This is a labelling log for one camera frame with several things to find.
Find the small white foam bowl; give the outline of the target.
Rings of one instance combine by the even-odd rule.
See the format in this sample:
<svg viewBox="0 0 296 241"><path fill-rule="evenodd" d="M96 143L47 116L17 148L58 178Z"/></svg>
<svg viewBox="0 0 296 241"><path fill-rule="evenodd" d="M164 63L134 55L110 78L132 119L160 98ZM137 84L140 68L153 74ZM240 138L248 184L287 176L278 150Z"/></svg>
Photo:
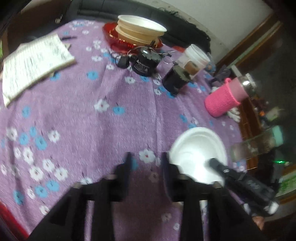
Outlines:
<svg viewBox="0 0 296 241"><path fill-rule="evenodd" d="M220 137L208 128L191 128L182 133L169 151L170 163L177 165L180 173L193 178L199 183L212 184L215 181L224 184L208 161L218 159L227 165L227 153Z"/></svg>

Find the near red tray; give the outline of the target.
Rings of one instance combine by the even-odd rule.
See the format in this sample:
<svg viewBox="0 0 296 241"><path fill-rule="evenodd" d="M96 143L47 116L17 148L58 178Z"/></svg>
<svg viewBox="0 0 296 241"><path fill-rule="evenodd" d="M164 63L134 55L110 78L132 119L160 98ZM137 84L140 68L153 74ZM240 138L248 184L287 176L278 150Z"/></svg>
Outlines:
<svg viewBox="0 0 296 241"><path fill-rule="evenodd" d="M1 240L27 240L29 234L19 224L7 206L1 202Z"/></svg>

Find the red tray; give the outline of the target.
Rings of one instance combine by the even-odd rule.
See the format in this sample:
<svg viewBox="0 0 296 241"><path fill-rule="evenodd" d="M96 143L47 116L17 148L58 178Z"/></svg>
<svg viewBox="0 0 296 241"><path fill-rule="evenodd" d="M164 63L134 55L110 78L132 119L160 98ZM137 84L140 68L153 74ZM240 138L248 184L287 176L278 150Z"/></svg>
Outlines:
<svg viewBox="0 0 296 241"><path fill-rule="evenodd" d="M153 22L129 23L122 20L106 23L102 30L110 47L121 52L142 46L159 49L163 46L160 37L167 31Z"/></svg>
<svg viewBox="0 0 296 241"><path fill-rule="evenodd" d="M1 240L27 240L29 234L19 224L7 206L1 202Z"/></svg>

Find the glass jar green lid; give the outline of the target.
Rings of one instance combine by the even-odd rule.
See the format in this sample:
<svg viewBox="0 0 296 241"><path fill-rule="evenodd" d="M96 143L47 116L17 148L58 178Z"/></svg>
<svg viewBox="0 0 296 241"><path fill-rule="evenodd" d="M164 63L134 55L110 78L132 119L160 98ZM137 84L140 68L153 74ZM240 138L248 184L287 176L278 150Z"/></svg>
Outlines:
<svg viewBox="0 0 296 241"><path fill-rule="evenodd" d="M231 160L232 162L239 162L266 154L282 144L282 128L280 126L274 126L260 135L232 145L230 149Z"/></svg>

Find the pink knit-sleeved bottle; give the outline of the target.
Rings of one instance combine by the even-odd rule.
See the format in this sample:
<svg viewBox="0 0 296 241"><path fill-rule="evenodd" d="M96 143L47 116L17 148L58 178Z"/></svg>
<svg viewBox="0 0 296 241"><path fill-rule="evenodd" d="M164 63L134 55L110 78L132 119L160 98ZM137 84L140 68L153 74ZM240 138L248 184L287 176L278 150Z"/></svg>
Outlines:
<svg viewBox="0 0 296 241"><path fill-rule="evenodd" d="M253 97L256 89L256 83L249 73L234 79L226 78L224 84L205 98L205 108L211 116L220 117L238 107L243 100Z"/></svg>

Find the purple floral tablecloth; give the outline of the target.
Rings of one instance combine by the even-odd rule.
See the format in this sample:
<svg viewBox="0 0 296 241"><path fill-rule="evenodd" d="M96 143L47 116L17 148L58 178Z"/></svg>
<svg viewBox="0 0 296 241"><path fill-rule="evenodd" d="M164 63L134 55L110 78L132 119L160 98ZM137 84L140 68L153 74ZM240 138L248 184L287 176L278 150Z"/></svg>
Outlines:
<svg viewBox="0 0 296 241"><path fill-rule="evenodd" d="M98 181L132 152L128 197L114 205L116 240L178 240L181 213L166 197L161 153L194 127L229 148L242 140L239 126L207 113L208 73L174 97L161 84L168 62L154 77L118 68L102 28L90 20L57 28L71 37L76 64L1 106L1 202L32 232L71 185Z"/></svg>

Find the brown grinding wheel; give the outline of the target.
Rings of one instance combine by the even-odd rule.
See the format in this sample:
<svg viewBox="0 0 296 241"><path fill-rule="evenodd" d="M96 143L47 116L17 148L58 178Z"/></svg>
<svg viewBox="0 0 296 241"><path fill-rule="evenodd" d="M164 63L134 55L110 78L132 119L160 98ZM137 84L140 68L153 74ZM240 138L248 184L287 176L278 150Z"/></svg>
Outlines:
<svg viewBox="0 0 296 241"><path fill-rule="evenodd" d="M189 73L189 75L194 76L196 75L199 71L200 68L192 61L188 61L185 66L184 69Z"/></svg>

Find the white plastic jar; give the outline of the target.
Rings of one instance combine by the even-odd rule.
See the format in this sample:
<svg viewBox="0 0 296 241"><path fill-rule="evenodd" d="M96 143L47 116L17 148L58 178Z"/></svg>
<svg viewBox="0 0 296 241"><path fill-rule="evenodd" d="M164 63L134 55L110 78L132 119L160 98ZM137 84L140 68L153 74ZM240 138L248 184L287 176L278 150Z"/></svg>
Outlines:
<svg viewBox="0 0 296 241"><path fill-rule="evenodd" d="M200 71L208 67L211 62L209 56L194 44L189 45L176 62L180 67L184 68L188 61L194 62L200 68Z"/></svg>

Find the lined handwritten notebook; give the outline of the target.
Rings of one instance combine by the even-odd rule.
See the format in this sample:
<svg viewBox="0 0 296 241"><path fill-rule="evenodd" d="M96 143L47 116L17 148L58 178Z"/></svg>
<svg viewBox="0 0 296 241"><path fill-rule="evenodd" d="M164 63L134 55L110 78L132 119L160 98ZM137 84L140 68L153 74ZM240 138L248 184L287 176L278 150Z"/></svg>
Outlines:
<svg viewBox="0 0 296 241"><path fill-rule="evenodd" d="M75 63L57 34L45 35L20 46L4 59L2 94L8 106L24 90L49 74Z"/></svg>

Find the black power adapter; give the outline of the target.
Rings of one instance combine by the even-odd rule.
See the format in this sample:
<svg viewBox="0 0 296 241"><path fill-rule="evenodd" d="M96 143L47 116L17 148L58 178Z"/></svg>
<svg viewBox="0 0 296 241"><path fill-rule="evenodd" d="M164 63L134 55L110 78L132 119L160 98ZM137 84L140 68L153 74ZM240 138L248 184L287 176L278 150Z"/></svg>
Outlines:
<svg viewBox="0 0 296 241"><path fill-rule="evenodd" d="M121 69L127 69L130 66L130 57L128 55L121 55L116 65Z"/></svg>

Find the black motor with gear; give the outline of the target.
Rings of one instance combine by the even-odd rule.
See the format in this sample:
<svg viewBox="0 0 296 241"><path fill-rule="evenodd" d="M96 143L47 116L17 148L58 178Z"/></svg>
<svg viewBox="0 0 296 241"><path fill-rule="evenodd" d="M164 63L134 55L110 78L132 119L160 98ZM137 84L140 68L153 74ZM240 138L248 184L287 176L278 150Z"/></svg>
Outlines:
<svg viewBox="0 0 296 241"><path fill-rule="evenodd" d="M166 56L171 57L170 53L157 52L153 48L155 42L153 40L147 46L138 46L128 51L132 70L140 76L151 77L162 59Z"/></svg>

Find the black pen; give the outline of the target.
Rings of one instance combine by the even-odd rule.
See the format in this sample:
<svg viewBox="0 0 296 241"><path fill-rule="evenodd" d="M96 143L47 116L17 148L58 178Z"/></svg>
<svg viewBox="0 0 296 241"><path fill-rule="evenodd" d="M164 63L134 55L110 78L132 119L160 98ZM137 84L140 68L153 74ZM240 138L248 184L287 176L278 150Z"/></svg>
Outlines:
<svg viewBox="0 0 296 241"><path fill-rule="evenodd" d="M62 41L70 40L70 39L77 39L77 36L64 36L61 38Z"/></svg>

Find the black leather sofa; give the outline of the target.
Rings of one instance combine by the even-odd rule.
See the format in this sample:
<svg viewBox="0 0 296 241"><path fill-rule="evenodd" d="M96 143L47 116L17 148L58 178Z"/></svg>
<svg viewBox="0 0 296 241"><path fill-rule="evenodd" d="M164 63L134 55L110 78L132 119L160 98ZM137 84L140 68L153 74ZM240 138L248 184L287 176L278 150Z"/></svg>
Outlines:
<svg viewBox="0 0 296 241"><path fill-rule="evenodd" d="M172 11L154 8L138 1L72 1L67 19L85 18L106 22L117 20L120 15L140 16L161 24L166 28L161 40L170 47L187 48L194 44L205 53L211 53L210 37L196 25L183 20Z"/></svg>

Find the far red tray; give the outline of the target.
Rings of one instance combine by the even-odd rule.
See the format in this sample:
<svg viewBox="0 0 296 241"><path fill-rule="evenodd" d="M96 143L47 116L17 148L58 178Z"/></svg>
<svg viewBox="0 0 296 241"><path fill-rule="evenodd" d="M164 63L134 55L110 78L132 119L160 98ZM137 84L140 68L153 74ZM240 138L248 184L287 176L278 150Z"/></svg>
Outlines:
<svg viewBox="0 0 296 241"><path fill-rule="evenodd" d="M160 37L167 31L153 22L129 23L122 20L106 23L102 30L110 47L121 52L142 46L159 49L163 46Z"/></svg>

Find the far beige bowl stack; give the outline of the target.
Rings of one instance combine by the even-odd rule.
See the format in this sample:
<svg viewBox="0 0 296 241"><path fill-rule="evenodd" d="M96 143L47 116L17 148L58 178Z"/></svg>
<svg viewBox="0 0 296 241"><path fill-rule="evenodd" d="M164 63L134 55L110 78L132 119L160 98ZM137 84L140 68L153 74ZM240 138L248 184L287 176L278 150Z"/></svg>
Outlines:
<svg viewBox="0 0 296 241"><path fill-rule="evenodd" d="M163 36L167 29L155 21L140 16L119 15L115 31L120 39L142 46L149 45L153 40L158 44L159 37Z"/></svg>

